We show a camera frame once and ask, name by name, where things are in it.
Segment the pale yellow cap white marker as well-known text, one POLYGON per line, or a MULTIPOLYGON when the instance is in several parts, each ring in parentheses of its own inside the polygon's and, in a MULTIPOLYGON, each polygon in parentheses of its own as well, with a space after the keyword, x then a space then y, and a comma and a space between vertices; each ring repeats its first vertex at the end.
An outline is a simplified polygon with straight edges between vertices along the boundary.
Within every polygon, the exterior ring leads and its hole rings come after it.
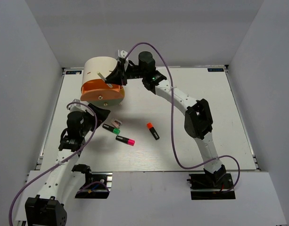
MULTIPOLYGON (((97 75, 106 83, 106 78, 100 73, 97 72, 97 75)), ((106 83, 111 89, 113 88, 113 85, 110 83, 106 83)))

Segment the green cap black highlighter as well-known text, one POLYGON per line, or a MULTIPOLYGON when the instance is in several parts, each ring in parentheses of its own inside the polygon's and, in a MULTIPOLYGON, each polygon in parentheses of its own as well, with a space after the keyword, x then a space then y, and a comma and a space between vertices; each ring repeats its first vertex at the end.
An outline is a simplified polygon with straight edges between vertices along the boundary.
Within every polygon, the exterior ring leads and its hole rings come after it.
POLYGON ((110 126, 108 124, 105 124, 105 123, 102 125, 102 128, 104 128, 104 129, 106 129, 106 130, 108 130, 108 131, 110 131, 116 135, 119 135, 119 133, 120 133, 120 129, 117 129, 117 128, 110 126))

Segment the cream round drawer organizer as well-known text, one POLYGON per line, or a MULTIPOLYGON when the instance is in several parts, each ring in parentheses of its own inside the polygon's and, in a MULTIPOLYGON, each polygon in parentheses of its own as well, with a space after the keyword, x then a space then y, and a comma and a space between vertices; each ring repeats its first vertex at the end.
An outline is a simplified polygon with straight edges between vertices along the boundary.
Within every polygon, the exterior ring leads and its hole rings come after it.
POLYGON ((111 89, 98 75, 100 72, 105 78, 111 74, 117 65, 117 60, 108 56, 99 56, 89 59, 83 70, 81 86, 81 101, 95 106, 114 106, 120 104, 125 91, 122 86, 113 85, 111 89))

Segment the orange cap black highlighter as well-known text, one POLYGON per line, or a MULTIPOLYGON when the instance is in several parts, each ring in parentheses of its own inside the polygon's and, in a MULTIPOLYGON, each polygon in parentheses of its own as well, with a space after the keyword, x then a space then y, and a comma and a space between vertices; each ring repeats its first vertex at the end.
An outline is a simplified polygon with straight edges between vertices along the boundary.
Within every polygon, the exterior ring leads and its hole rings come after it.
POLYGON ((154 137, 155 140, 159 140, 160 139, 160 136, 158 135, 158 133, 155 130, 155 128, 152 125, 152 123, 148 123, 147 124, 147 128, 149 129, 150 133, 152 134, 152 136, 154 137))

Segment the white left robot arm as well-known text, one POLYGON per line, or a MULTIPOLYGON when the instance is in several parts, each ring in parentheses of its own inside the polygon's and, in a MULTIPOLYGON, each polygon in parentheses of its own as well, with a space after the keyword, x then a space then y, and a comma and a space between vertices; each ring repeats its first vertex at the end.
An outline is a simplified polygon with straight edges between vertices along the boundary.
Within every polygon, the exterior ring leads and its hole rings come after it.
POLYGON ((74 198, 78 190, 93 183, 90 166, 78 164, 87 144, 85 137, 108 118, 110 110, 93 104, 73 102, 67 107, 66 128, 62 131, 55 164, 45 174, 46 182, 35 197, 25 202, 25 213, 29 226, 64 226, 67 222, 65 205, 74 198))

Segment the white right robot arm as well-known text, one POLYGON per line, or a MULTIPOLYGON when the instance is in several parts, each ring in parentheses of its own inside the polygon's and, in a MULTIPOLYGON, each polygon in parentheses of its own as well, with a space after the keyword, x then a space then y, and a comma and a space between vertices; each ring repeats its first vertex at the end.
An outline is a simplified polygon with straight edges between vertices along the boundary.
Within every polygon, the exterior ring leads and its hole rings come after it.
POLYGON ((106 77, 107 84, 127 85, 128 79, 141 79, 144 87, 153 94, 164 98, 184 116, 184 129, 199 148, 203 159, 207 184, 216 188, 223 183, 226 169, 218 157, 213 137, 213 119, 209 103, 205 99, 191 98, 175 88, 170 80, 156 69, 156 62, 150 52, 138 55, 138 64, 128 60, 128 53, 118 52, 116 68, 106 77))

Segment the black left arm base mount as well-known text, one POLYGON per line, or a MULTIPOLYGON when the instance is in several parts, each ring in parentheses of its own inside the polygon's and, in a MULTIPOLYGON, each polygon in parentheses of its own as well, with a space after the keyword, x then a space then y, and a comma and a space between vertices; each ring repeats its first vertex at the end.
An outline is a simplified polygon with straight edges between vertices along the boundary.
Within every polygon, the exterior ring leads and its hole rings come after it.
POLYGON ((76 199, 107 199, 109 191, 111 191, 113 173, 112 172, 90 172, 86 174, 84 188, 88 184, 89 187, 83 189, 75 195, 76 199))

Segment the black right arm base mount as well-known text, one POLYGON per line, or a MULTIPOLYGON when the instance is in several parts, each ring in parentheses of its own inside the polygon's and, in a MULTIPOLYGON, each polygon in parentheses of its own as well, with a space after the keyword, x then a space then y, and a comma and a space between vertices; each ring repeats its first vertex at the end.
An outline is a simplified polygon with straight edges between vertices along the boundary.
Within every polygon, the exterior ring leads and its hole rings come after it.
POLYGON ((202 173, 189 174, 186 180, 190 185, 192 200, 235 200, 235 192, 232 188, 233 181, 230 173, 226 173, 216 185, 209 182, 207 176, 202 173))

